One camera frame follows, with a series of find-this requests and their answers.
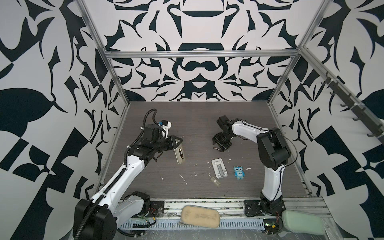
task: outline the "patterned wall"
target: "patterned wall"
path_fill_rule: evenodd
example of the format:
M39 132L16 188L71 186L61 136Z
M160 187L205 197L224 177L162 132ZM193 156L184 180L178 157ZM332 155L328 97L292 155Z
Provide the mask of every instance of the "patterned wall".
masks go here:
M65 236L124 102L72 0L0 3L2 239Z
M296 48L321 0L86 0L110 51Z
M289 57L135 58L112 64L131 101L268 100Z
M384 3L335 0L312 51L368 108L384 119ZM301 58L273 103L315 195L324 197L347 237L384 237L384 146L372 137Z

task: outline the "gray wood grain floor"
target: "gray wood grain floor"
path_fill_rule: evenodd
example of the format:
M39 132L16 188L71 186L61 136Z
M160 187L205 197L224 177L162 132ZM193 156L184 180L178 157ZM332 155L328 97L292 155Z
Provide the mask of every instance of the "gray wood grain floor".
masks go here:
M140 133L144 114L151 108L157 109L156 121L165 119L172 123L170 135L183 138L186 161L177 164L173 151L164 152L158 162L154 160L149 162L125 195L137 190L149 194L151 198L260 196L264 185L264 166L260 161L257 145L250 140L235 137L232 139L231 148L225 152L218 152L213 149L212 137L221 131L216 120L222 115L226 115L229 119L245 119L260 127L275 127L266 102L132 102L105 182L121 166L126 146L130 145ZM152 115L147 118L148 123L152 123ZM228 171L228 177L219 179L221 183L219 187L216 187L209 177L215 175L211 160L217 158L223 159ZM235 178L233 171L235 166L248 169L244 171L243 180ZM306 196L293 165L284 171L282 191L284 197Z

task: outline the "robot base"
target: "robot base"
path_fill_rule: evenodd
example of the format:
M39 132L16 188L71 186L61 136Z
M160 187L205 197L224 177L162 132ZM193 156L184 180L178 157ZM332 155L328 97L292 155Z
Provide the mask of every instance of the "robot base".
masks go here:
M261 193L261 200L245 200L245 215L247 217L254 216L281 216L281 213L285 210L285 205L283 202L283 196L280 196L275 201L269 201L264 195Z

